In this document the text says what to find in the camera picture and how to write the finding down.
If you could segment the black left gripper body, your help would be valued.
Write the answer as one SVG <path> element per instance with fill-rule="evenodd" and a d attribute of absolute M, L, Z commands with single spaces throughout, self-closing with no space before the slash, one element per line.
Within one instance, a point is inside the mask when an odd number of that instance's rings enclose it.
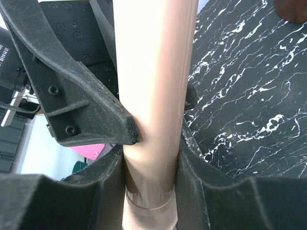
<path fill-rule="evenodd" d="M 118 94 L 116 68 L 88 0 L 39 3 L 54 34 L 71 57 L 82 62 L 111 92 Z"/>

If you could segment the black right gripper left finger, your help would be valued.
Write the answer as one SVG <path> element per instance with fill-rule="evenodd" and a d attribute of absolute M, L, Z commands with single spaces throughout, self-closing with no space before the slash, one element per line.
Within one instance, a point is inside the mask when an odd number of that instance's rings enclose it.
<path fill-rule="evenodd" d="M 40 174 L 0 176 L 3 230 L 119 230 L 125 196 L 121 145 L 62 181 Z"/>

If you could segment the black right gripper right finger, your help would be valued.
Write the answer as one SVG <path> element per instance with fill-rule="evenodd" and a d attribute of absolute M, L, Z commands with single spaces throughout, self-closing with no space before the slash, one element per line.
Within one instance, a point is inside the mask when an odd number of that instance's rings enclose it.
<path fill-rule="evenodd" d="M 175 193 L 180 230 L 304 230 L 307 181 L 232 178 L 199 158 L 200 148 L 182 125 Z"/>

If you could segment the pink microphone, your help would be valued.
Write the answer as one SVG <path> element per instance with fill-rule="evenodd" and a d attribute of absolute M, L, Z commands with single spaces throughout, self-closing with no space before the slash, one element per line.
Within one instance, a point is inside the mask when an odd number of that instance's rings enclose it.
<path fill-rule="evenodd" d="M 119 99 L 132 114 L 139 142 L 123 147 L 123 228 L 172 230 L 174 180 L 198 2 L 113 2 Z"/>

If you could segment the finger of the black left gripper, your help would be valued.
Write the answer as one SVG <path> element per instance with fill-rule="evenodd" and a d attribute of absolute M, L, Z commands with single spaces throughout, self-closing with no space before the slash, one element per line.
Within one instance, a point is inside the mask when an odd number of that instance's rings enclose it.
<path fill-rule="evenodd" d="M 185 99 L 185 108 L 184 110 L 191 110 L 197 104 L 197 92 L 191 83 L 187 86 L 186 99 Z"/>
<path fill-rule="evenodd" d="M 60 145 L 138 142 L 132 115 L 65 50 L 36 0 L 3 0 L 0 12 L 51 134 Z"/>

